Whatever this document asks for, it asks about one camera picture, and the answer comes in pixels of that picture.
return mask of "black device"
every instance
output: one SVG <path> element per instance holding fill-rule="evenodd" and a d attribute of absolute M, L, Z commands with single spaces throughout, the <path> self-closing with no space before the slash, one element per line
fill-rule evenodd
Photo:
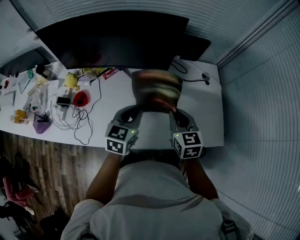
<path fill-rule="evenodd" d="M 44 52 L 45 49 L 43 47 L 26 52 L 2 66 L 0 68 L 0 73 L 9 77 L 10 75 L 14 76 L 29 69 L 33 69 L 37 64 L 50 64 L 50 61 L 42 54 Z"/>
<path fill-rule="evenodd" d="M 176 55 L 180 56 L 180 59 L 183 60 L 198 61 L 209 46 L 209 40 L 188 34 L 182 34 Z"/>
<path fill-rule="evenodd" d="M 36 32 L 67 68 L 167 70 L 189 19 L 148 11 L 74 17 Z"/>

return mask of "corrugated wall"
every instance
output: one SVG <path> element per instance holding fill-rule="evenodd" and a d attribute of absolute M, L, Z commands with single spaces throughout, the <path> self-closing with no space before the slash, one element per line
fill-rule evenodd
<path fill-rule="evenodd" d="M 288 0 L 11 0 L 34 29 L 84 14 L 146 10 L 190 19 L 186 32 L 208 39 L 200 58 L 216 63 Z M 94 23 L 103 30 L 109 22 Z"/>
<path fill-rule="evenodd" d="M 300 233 L 300 7 L 220 70 L 225 146 L 202 163 L 265 240 Z"/>

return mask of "person's arm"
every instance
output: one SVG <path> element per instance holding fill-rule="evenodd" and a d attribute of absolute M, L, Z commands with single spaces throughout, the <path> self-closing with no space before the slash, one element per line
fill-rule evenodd
<path fill-rule="evenodd" d="M 90 184 L 86 199 L 94 199 L 102 204 L 108 204 L 114 193 L 119 174 L 122 156 L 109 153 L 99 172 Z"/>
<path fill-rule="evenodd" d="M 193 193 L 199 194 L 208 200 L 219 198 L 215 186 L 206 175 L 198 159 L 186 160 L 188 184 Z"/>

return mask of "monitor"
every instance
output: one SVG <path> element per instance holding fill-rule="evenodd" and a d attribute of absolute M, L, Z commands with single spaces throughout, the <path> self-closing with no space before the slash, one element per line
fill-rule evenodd
<path fill-rule="evenodd" d="M 148 11 L 74 17 L 36 32 L 67 68 L 167 70 L 188 18 Z"/>

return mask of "white t-shirt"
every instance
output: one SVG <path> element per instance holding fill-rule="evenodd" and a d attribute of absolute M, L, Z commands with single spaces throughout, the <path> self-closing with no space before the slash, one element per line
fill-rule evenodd
<path fill-rule="evenodd" d="M 176 167 L 142 161 L 120 170 L 106 206 L 95 200 L 77 204 L 61 239 L 91 233 L 98 240 L 219 240 L 222 206 L 231 211 L 220 200 L 191 192 Z"/>

